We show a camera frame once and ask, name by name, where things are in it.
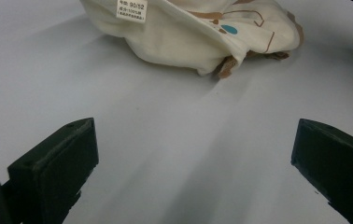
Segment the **white backdrop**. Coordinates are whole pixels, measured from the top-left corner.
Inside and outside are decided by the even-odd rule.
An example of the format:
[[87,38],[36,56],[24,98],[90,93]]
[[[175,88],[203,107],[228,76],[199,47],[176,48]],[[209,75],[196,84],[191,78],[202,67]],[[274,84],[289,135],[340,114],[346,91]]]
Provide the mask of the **white backdrop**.
[[290,154],[300,118],[353,135],[353,2],[278,2],[304,45],[217,81],[139,60],[77,0],[0,0],[0,181],[94,117],[100,164],[65,224],[347,223]]

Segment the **white surface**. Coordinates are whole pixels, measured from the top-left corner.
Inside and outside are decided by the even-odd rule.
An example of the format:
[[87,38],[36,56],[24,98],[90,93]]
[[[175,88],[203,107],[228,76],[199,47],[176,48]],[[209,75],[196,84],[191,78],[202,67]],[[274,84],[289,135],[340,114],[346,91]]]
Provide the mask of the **white surface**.
[[300,118],[353,135],[353,3],[279,3],[303,47],[216,81],[140,61],[78,1],[0,0],[0,181],[94,117],[100,164],[65,224],[347,223],[289,161]]

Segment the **black object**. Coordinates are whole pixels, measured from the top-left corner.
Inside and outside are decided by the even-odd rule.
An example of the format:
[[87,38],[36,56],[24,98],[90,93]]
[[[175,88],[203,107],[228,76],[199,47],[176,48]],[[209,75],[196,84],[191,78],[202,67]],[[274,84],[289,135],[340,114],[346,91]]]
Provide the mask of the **black object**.
[[292,165],[353,224],[353,137],[327,124],[301,119]]
[[0,223],[61,224],[98,164],[93,119],[69,123],[8,166]]

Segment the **blue dot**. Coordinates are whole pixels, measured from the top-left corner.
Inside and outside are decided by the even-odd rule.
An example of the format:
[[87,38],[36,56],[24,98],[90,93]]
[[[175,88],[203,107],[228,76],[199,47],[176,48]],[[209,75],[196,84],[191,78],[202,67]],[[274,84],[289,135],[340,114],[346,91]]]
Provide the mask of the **blue dot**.
[[236,35],[238,33],[237,29],[235,29],[234,27],[230,26],[230,25],[221,25],[221,27],[227,31],[228,33],[232,34],[232,35]]

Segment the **white label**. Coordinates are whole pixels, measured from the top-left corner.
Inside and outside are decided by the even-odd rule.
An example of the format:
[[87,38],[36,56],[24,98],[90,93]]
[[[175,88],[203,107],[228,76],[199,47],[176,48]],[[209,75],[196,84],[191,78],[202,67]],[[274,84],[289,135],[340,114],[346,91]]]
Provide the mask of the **white label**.
[[144,23],[147,19],[147,8],[147,0],[118,0],[116,17],[127,21]]

